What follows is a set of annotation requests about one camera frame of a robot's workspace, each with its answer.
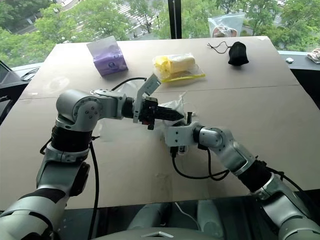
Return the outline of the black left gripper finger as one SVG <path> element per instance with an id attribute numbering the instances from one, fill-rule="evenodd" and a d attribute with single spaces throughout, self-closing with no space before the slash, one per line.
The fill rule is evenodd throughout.
<path id="1" fill-rule="evenodd" d="M 180 121 L 181 119 L 183 119 L 184 115 L 181 115 L 179 113 L 177 113 L 177 114 L 162 114 L 162 115 L 160 115 L 159 118 L 164 121 L 174 122 L 174 121 Z"/>
<path id="2" fill-rule="evenodd" d="M 158 117 L 183 117 L 184 115 L 175 109 L 169 107 L 158 106 L 157 107 Z"/>

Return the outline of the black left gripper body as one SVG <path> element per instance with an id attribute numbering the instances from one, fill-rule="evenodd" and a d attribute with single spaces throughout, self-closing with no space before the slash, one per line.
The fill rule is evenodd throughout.
<path id="1" fill-rule="evenodd" d="M 155 112 L 158 107 L 158 99 L 145 97 L 139 112 L 138 120 L 142 125 L 147 125 L 148 130 L 153 130 L 155 125 Z"/>

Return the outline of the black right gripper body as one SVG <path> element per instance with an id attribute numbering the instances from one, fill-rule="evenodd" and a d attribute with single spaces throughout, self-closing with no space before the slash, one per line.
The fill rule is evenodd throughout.
<path id="1" fill-rule="evenodd" d="M 192 127 L 193 124 L 194 124 L 193 122 L 188 122 L 185 119 L 181 119 L 174 124 L 174 127 Z"/>

